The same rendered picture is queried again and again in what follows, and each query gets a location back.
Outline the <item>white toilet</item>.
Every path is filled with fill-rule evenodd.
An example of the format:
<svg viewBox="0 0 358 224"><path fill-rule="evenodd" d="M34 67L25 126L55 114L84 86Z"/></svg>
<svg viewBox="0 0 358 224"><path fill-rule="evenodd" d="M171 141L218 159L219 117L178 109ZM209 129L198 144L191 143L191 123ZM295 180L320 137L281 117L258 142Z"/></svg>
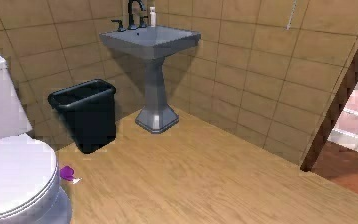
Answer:
<svg viewBox="0 0 358 224"><path fill-rule="evenodd" d="M31 130L0 55L0 224L70 224L72 206L55 151Z"/></svg>

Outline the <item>purple small object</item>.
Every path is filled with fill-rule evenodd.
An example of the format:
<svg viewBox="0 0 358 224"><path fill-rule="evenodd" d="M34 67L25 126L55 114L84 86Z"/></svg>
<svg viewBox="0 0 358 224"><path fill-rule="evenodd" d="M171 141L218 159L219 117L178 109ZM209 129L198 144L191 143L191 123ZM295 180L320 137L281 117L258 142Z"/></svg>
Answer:
<svg viewBox="0 0 358 224"><path fill-rule="evenodd" d="M70 166L64 166L60 169L60 177L64 180L70 181L73 184L77 184L80 181L80 178L74 176L74 169Z"/></svg>

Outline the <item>black faucet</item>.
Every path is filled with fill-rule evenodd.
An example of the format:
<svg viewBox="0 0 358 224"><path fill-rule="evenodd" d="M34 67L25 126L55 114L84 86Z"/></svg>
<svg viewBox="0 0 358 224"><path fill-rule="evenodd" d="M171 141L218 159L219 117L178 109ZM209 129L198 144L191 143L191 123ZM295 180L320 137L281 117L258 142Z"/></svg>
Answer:
<svg viewBox="0 0 358 224"><path fill-rule="evenodd" d="M137 26L134 23L134 14L133 14L133 3L137 2L139 5L139 8L141 9L141 11L146 11L146 6L143 3L142 0L128 0L128 20L129 20L129 25L128 25L128 30L136 30Z"/></svg>

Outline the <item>black waste bin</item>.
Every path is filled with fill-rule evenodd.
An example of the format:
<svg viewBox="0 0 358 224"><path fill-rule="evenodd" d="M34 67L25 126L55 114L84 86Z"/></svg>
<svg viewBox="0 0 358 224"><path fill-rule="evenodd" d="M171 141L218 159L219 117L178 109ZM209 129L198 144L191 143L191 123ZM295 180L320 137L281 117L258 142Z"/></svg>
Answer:
<svg viewBox="0 0 358 224"><path fill-rule="evenodd" d="M116 138L116 88L93 79L51 93L50 106L83 154L90 154Z"/></svg>

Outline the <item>grey pedestal sink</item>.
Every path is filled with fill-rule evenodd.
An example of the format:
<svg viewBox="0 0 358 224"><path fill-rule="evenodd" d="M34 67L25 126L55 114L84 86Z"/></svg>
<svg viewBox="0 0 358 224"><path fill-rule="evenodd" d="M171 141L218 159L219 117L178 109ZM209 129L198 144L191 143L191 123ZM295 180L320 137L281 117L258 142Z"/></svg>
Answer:
<svg viewBox="0 0 358 224"><path fill-rule="evenodd" d="M201 33L157 25L109 31L99 37L108 48L139 58L145 64L145 105L135 123L153 134L163 133L178 123L179 115L167 103L162 66L166 57L197 46Z"/></svg>

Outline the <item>brown door frame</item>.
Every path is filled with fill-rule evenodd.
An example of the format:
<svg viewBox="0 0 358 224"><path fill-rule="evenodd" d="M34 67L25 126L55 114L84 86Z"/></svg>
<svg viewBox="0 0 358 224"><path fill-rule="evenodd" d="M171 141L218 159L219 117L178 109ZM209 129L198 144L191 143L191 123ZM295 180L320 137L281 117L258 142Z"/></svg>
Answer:
<svg viewBox="0 0 358 224"><path fill-rule="evenodd" d="M336 91L333 101L328 108L326 115L320 125L312 144L300 166L304 172L309 172L317 161L328 137L334 128L340 113L344 110L345 105L350 98L351 93L358 83L358 47L352 58L349 68L346 70L343 80Z"/></svg>

